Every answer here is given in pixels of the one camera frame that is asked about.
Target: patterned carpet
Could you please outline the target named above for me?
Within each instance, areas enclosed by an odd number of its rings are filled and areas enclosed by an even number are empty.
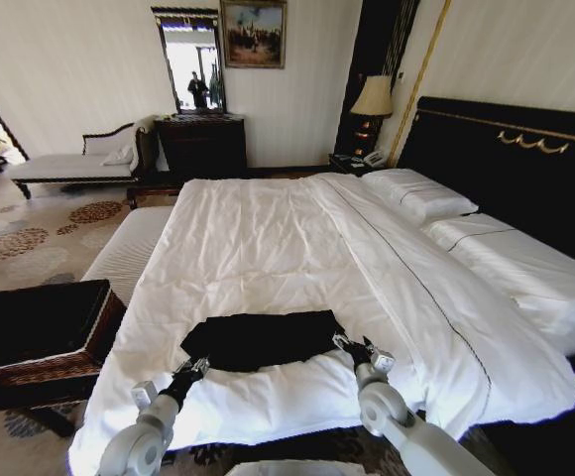
[[[0,176],[0,291],[80,280],[130,211],[124,186],[36,184],[31,191],[33,198],[26,200]],[[150,197],[141,206],[173,200]],[[83,405],[57,410],[79,422]],[[24,416],[0,412],[0,475],[69,474],[65,466],[69,444],[70,438],[59,438]],[[467,444],[497,474],[512,474],[481,431],[472,432]],[[398,453],[363,428],[323,431],[256,447],[212,444],[188,448],[179,451],[162,474],[221,476],[239,462],[262,459],[357,462],[368,472],[407,474]]]

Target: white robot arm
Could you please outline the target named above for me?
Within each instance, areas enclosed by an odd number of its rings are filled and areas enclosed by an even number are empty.
[[[116,434],[105,448],[97,476],[155,476],[173,439],[173,423],[192,384],[208,371],[208,359],[190,359],[156,395],[152,382],[132,390],[140,413],[136,423]]]
[[[494,473],[438,426],[411,412],[387,374],[394,365],[388,352],[352,342],[343,334],[334,343],[350,353],[358,381],[360,420],[367,431],[384,436],[400,453],[413,476],[493,476]]]
[[[334,343],[350,353],[358,381],[361,421],[375,436],[384,436],[399,452],[413,476],[493,476],[486,466],[434,424],[411,412],[389,385],[391,354],[336,334]],[[171,385],[155,395],[151,382],[134,388],[140,414],[136,423],[111,440],[100,461],[99,476],[155,476],[173,438],[173,423],[192,384],[208,371],[205,358],[189,360],[174,374]]]

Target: painting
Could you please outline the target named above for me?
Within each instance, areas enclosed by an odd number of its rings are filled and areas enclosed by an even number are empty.
[[[226,66],[285,66],[285,1],[221,0],[221,15]]]

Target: dark wooden cabinet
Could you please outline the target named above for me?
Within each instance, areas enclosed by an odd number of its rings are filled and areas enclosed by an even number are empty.
[[[177,179],[229,179],[246,175],[244,119],[233,114],[180,114],[156,121]]]

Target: lamp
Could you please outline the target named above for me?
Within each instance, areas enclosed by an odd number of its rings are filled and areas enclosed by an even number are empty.
[[[361,116],[374,116],[380,118],[394,112],[391,100],[391,77],[368,76],[358,100],[350,112]],[[366,120],[354,132],[357,142],[353,154],[363,157],[374,150],[376,139],[380,132],[381,120]]]
[[[351,112],[362,116],[388,116],[393,113],[390,88],[390,76],[368,76]]]

